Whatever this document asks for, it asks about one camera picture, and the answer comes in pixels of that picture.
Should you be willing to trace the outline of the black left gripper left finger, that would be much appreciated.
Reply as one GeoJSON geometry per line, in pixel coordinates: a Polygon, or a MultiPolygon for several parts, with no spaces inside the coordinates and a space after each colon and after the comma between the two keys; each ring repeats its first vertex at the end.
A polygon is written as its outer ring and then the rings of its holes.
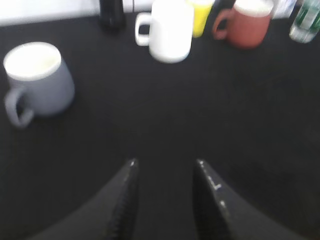
{"type": "Polygon", "coordinates": [[[139,209],[139,161],[124,164],[88,202],[33,240],[131,240],[139,209]]]}

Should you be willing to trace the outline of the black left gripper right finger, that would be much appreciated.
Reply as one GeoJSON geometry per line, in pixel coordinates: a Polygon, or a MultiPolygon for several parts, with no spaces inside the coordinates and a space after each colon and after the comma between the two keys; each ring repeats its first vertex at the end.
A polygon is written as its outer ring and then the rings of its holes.
{"type": "Polygon", "coordinates": [[[192,174],[192,207],[201,240],[301,240],[237,194],[204,160],[192,174]]]}

